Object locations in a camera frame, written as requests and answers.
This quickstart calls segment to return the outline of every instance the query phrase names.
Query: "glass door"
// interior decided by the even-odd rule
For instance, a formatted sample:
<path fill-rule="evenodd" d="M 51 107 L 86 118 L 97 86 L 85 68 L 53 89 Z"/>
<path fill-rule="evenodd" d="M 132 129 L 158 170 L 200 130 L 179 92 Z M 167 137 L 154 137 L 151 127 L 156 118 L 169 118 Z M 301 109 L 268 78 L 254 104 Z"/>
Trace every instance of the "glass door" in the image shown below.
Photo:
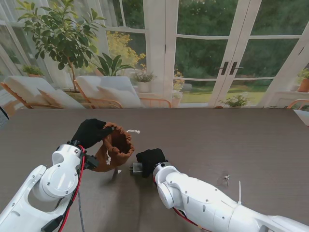
<path fill-rule="evenodd" d="M 309 1 L 303 0 L 250 1 L 215 106 L 240 96 L 246 100 L 242 106 L 264 106 L 273 80 L 278 82 L 308 41 L 308 8 Z"/>
<path fill-rule="evenodd" d="M 180 102 L 178 107 L 214 106 L 249 3 L 250 0 L 167 1 L 165 75 L 173 78 L 172 99 Z"/>

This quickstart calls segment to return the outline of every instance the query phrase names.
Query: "brown fabric pouch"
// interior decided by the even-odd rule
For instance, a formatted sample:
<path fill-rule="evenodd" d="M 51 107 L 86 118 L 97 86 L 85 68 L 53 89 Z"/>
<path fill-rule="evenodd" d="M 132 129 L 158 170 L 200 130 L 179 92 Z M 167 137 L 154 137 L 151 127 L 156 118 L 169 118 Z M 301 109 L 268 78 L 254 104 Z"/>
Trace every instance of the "brown fabric pouch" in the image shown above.
<path fill-rule="evenodd" d="M 96 172 L 107 172 L 124 164 L 134 152 L 134 146 L 131 143 L 131 135 L 115 123 L 108 122 L 105 127 L 114 127 L 113 132 L 103 139 L 103 145 L 96 153 L 99 166 L 94 169 Z M 106 163 L 108 155 L 112 158 L 110 165 Z"/>

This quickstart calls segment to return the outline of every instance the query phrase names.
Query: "lounge chair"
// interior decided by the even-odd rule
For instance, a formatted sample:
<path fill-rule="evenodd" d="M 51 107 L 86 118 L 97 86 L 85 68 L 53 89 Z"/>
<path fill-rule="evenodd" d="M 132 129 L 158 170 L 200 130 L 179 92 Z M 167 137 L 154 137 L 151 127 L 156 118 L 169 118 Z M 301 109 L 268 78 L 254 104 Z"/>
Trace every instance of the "lounge chair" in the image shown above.
<path fill-rule="evenodd" d="M 165 99 L 139 98 L 126 76 L 79 76 L 75 84 L 92 108 L 106 103 L 117 108 L 171 108 L 171 103 Z"/>
<path fill-rule="evenodd" d="M 292 106 L 297 104 L 297 103 L 301 103 L 301 105 L 297 110 L 294 110 L 294 111 L 295 111 L 295 113 L 297 113 L 297 115 L 300 117 L 300 119 L 306 124 L 306 126 L 309 127 L 309 112 L 301 110 L 305 106 L 306 103 L 309 103 L 309 100 L 307 100 L 307 99 L 295 100 L 287 107 L 287 109 L 291 109 Z"/>
<path fill-rule="evenodd" d="M 8 76 L 1 86 L 28 109 L 33 108 L 80 108 L 84 107 L 61 89 L 55 90 L 39 77 Z"/>

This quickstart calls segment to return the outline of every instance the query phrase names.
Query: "flower pot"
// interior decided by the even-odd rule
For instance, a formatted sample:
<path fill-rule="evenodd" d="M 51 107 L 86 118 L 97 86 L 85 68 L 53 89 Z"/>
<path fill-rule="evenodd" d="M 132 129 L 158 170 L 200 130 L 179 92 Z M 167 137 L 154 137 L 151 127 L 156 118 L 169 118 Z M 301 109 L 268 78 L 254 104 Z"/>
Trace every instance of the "flower pot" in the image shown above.
<path fill-rule="evenodd" d="M 150 92 L 150 82 L 137 82 L 137 87 L 140 93 Z"/>
<path fill-rule="evenodd" d="M 30 74 L 28 73 L 28 77 L 42 77 L 41 75 L 37 75 L 37 74 Z"/>
<path fill-rule="evenodd" d="M 178 108 L 181 100 L 181 98 L 172 98 L 172 108 Z"/>
<path fill-rule="evenodd" d="M 297 90 L 298 92 L 308 92 L 309 91 L 309 79 L 304 79 L 301 84 L 300 87 Z"/>
<path fill-rule="evenodd" d="M 292 85 L 292 87 L 290 88 L 290 91 L 295 92 L 297 91 L 299 88 L 299 85 Z"/>

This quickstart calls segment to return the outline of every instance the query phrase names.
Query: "dark gray tabletop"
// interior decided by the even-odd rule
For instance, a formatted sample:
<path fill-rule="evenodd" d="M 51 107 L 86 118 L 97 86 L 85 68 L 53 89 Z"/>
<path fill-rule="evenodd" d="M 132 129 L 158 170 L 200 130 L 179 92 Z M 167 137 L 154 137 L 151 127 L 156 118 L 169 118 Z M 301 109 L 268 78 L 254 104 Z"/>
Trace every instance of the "dark gray tabletop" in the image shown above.
<path fill-rule="evenodd" d="M 161 148 L 180 172 L 246 207 L 309 225 L 309 128 L 287 109 L 20 110 L 0 130 L 0 211 L 38 165 L 70 140 L 87 118 L 115 122 L 132 134 L 134 155 L 113 172 L 85 171 L 80 192 L 87 232 L 197 232 L 161 203 L 151 179 L 133 177 L 137 152 Z M 95 154 L 100 145 L 88 150 Z M 221 182 L 230 174 L 229 186 Z M 81 231 L 77 202 L 64 232 Z"/>

